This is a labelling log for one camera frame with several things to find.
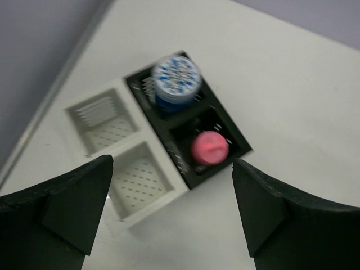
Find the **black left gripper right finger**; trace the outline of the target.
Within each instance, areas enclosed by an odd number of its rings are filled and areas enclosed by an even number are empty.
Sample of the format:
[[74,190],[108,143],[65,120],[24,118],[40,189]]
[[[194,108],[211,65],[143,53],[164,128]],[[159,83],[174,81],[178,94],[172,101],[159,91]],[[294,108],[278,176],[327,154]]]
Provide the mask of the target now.
[[359,208],[326,200],[233,162],[247,249],[256,269],[358,269]]

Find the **pink capped crayon tube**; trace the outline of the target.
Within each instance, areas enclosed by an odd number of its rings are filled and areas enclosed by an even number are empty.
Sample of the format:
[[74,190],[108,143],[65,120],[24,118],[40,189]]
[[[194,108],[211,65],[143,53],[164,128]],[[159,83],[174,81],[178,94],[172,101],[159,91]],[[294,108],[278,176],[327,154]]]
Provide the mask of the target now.
[[191,155],[201,165],[217,165],[223,162],[230,148],[226,139],[218,132],[201,132],[191,144]]

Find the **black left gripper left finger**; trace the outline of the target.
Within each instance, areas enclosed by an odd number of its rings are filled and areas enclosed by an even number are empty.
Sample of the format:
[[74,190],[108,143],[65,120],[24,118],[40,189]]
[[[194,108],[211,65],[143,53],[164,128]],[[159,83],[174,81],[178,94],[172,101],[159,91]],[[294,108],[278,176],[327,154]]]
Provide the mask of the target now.
[[1,196],[1,269],[81,269],[95,241],[113,157]]

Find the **blue slime jar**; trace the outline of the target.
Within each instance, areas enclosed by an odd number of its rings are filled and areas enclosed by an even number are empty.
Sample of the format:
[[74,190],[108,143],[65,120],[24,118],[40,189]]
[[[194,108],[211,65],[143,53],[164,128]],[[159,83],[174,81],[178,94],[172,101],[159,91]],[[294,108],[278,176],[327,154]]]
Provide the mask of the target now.
[[203,84],[199,67],[189,58],[171,55],[151,69],[156,104],[168,111],[190,107]]

